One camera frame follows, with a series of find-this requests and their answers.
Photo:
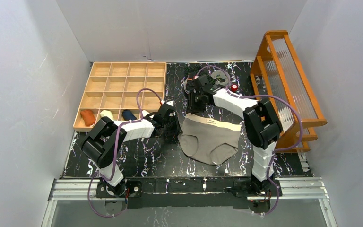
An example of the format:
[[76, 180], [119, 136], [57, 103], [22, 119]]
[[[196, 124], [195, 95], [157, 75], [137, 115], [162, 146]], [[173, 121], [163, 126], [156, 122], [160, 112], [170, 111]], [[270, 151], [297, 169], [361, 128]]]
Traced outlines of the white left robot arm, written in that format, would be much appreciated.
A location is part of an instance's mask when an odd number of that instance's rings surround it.
[[97, 166], [100, 177], [116, 187], [124, 176], [119, 169], [117, 152], [123, 142], [181, 133], [173, 101], [161, 104], [156, 112], [143, 115], [142, 119], [113, 121], [101, 117], [87, 135], [77, 143], [79, 149]]

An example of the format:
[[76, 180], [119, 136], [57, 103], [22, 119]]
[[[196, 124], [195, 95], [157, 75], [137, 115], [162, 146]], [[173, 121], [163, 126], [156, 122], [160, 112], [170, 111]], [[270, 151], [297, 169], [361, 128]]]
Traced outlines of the grey beige underwear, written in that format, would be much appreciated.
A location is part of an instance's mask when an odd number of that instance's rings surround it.
[[178, 140], [183, 153], [201, 163], [220, 165], [238, 152], [241, 125], [187, 114]]

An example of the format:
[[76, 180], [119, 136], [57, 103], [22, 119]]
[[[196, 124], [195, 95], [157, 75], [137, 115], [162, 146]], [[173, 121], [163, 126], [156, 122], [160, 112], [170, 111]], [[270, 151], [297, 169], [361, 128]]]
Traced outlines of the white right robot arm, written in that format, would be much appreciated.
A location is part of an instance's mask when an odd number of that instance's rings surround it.
[[231, 91], [229, 83], [216, 84], [206, 75], [196, 75], [187, 81], [193, 86], [188, 92], [190, 113], [202, 112], [206, 105], [212, 105], [243, 119], [254, 151], [254, 165], [248, 186], [250, 192], [267, 193], [271, 187], [277, 187], [274, 182], [273, 160], [282, 125], [271, 101], [268, 98], [257, 101], [238, 95]]

